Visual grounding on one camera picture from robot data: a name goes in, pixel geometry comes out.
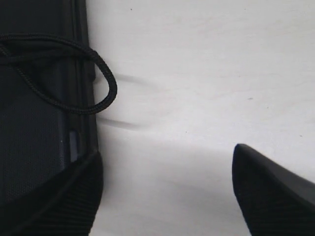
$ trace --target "white backdrop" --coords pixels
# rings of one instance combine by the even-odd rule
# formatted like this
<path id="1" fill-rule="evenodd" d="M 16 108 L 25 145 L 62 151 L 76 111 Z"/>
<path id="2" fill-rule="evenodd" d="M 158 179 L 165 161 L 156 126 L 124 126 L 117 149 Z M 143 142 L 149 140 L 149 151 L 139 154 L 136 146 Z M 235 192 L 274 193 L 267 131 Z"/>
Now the white backdrop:
<path id="1" fill-rule="evenodd" d="M 88 0 L 116 102 L 92 236 L 243 236 L 234 146 L 315 181 L 313 0 Z M 107 85 L 99 75 L 96 98 Z"/>

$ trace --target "black object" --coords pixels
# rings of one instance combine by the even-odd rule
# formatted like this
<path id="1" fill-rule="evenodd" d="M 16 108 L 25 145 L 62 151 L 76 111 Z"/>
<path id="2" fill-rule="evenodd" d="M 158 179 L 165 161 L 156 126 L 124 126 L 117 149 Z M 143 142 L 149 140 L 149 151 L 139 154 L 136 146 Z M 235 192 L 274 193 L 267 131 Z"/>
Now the black object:
<path id="1" fill-rule="evenodd" d="M 315 235 L 315 184 L 238 145 L 233 186 L 253 236 Z"/>
<path id="2" fill-rule="evenodd" d="M 85 0 L 0 1 L 0 236 L 91 230 L 103 189 L 91 114 L 117 85 L 88 44 Z M 110 85 L 97 105 L 87 60 Z"/>

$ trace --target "braided black cord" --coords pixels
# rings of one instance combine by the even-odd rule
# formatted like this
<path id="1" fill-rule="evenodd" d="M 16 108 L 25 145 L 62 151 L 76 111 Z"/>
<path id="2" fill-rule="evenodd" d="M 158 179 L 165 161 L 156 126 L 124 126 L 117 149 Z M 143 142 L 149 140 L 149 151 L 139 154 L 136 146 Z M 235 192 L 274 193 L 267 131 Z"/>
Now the braided black cord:
<path id="1" fill-rule="evenodd" d="M 49 50 L 43 52 L 32 53 L 22 56 L 14 56 L 10 52 L 6 42 L 10 41 L 39 41 L 39 42 L 52 42 L 60 46 L 60 49 Z M 79 115 L 93 115 L 99 113 L 106 108 L 108 108 L 116 98 L 117 95 L 117 83 L 115 77 L 105 61 L 100 57 L 100 55 L 84 44 L 79 42 L 69 40 L 60 36 L 50 35 L 50 34 L 39 34 L 39 33 L 19 33 L 19 34 L 0 34 L 0 65 L 11 65 L 15 71 L 21 76 L 27 86 L 42 100 L 64 110 L 69 113 L 79 114 Z M 59 101 L 58 99 L 45 94 L 37 84 L 20 68 L 17 63 L 22 63 L 30 60 L 36 60 L 40 58 L 51 58 L 51 57 L 78 57 L 80 59 L 90 60 L 94 62 L 98 68 L 101 70 L 102 74 L 109 85 L 109 92 L 107 96 L 96 105 L 90 107 L 77 107 L 66 105 Z"/>

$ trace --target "black case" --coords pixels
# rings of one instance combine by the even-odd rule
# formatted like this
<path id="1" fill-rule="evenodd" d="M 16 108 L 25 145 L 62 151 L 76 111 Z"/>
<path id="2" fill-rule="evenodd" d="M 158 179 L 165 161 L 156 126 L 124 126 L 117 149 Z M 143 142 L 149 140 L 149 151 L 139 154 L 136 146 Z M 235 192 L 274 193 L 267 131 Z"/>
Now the black case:
<path id="1" fill-rule="evenodd" d="M 85 0 L 0 0 L 0 33 L 48 33 L 88 45 Z M 93 64 L 58 59 L 25 63 L 23 67 L 62 102 L 82 107 L 94 104 Z M 26 226 L 35 235 L 39 227 L 36 219 L 48 209 L 54 214 L 51 209 L 56 209 L 72 191 L 71 186 L 81 184 L 79 176 L 97 181 L 94 188 L 88 189 L 94 193 L 93 199 L 85 199 L 86 204 L 93 201 L 89 211 L 94 212 L 102 188 L 102 168 L 96 165 L 101 166 L 101 159 L 95 116 L 73 115 L 52 107 L 39 99 L 14 70 L 0 66 L 0 236 L 17 233 Z M 73 222 L 70 213 L 61 214 L 67 217 L 59 216 L 61 220 Z M 88 221 L 87 228 L 93 219 L 83 220 Z M 68 225 L 75 227 L 59 226 L 59 231 L 51 235 L 63 235 Z M 39 235 L 50 235 L 48 231 L 56 227 L 44 229 L 46 233 Z M 87 229 L 73 235 L 87 235 Z"/>

